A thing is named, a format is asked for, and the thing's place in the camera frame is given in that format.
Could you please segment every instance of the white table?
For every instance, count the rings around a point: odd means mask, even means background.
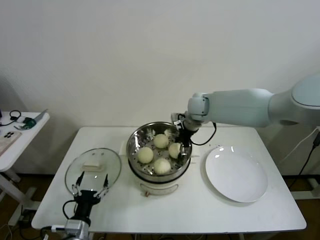
[[[47,190],[32,226],[64,225],[62,205],[72,199],[65,187],[65,173],[69,164],[84,151],[92,148],[111,148],[119,151],[121,143],[136,127],[81,128],[49,189]],[[203,142],[212,128],[202,128],[194,141]],[[214,145],[246,146],[258,156],[268,177],[266,194],[254,203],[238,203],[227,199],[210,184],[204,172],[204,159]],[[184,180],[172,194],[145,197],[133,181],[125,156],[121,156],[122,170],[117,182],[105,198],[92,208],[91,232],[101,233],[171,233],[221,234],[301,230],[306,221],[289,192],[276,165],[253,128],[220,127],[216,136],[198,149],[185,173]],[[73,203],[66,212],[73,214]]]
[[[22,112],[22,116],[35,118],[39,115],[39,112]],[[24,125],[23,123],[14,122],[8,126],[0,127],[0,137],[5,135],[7,132],[16,131],[21,132],[22,135],[2,154],[0,155],[0,172],[4,172],[9,178],[11,178],[14,182],[19,182],[20,177],[10,169],[13,164],[17,161],[19,156],[23,153],[23,151],[27,148],[30,142],[34,139],[34,137],[38,134],[38,132],[43,128],[46,122],[49,120],[50,116],[46,113],[43,118],[37,122],[37,124],[29,129],[24,131],[19,131],[14,126]],[[2,112],[2,118],[0,120],[3,124],[11,122],[9,112]],[[10,181],[8,181],[5,177],[0,174],[0,189],[2,189],[2,193],[0,195],[0,200],[4,197],[4,194],[10,195],[13,199],[17,200],[20,204],[13,213],[11,219],[9,220],[10,226],[15,226],[19,216],[21,214],[21,205],[23,205],[24,209],[29,210],[37,210],[40,202],[32,201],[31,197],[36,191],[35,187],[30,187],[26,194],[17,189]]]

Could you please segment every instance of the steamed bun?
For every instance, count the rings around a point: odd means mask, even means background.
[[[181,143],[176,142],[176,143],[172,143],[169,146],[169,155],[170,157],[172,157],[173,159],[177,159],[180,153],[180,146]]]
[[[165,158],[157,159],[153,166],[156,174],[165,174],[171,169],[170,162]]]
[[[154,158],[154,152],[150,147],[144,146],[138,152],[138,161],[142,164],[148,164]]]
[[[158,149],[164,149],[169,144],[169,138],[164,134],[158,134],[154,137],[153,143]]]

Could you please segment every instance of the stainless steel steamer basket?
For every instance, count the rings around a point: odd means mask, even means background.
[[[169,147],[176,142],[179,131],[169,122],[158,121],[145,124],[130,136],[126,144],[126,155],[129,166],[137,177],[149,183],[165,184],[178,179],[186,172],[191,161],[192,145],[189,142],[189,145],[183,148],[181,157],[174,159],[169,156],[168,147],[164,149],[155,147],[153,139],[157,134],[168,136]],[[153,160],[150,163],[143,164],[138,161],[138,151],[143,147],[153,150]],[[171,170],[168,173],[160,175],[154,171],[154,162],[159,158],[165,158],[170,162]]]

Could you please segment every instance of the table leg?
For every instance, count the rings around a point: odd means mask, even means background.
[[[21,207],[23,206],[26,210],[37,210],[40,202],[39,201],[32,201],[31,197],[36,191],[35,187],[30,187],[26,194],[16,188],[10,181],[8,181],[4,176],[0,174],[0,189],[3,190],[4,193],[11,196],[13,199],[18,201],[20,204],[14,211],[12,217],[9,220],[10,226],[15,226],[19,220],[21,215]]]
[[[5,171],[4,174],[7,175],[15,183],[19,183],[21,181],[21,178],[12,169]]]
[[[320,184],[314,178],[309,178],[308,182],[312,186],[311,191],[292,191],[291,194],[295,200],[320,199]]]

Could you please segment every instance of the glass lid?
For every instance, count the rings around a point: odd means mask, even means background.
[[[83,174],[79,191],[99,191],[104,187],[107,177],[107,187],[110,188],[118,179],[121,171],[120,156],[108,148],[95,148],[82,153],[73,160],[65,173],[65,186],[72,194],[72,185]]]

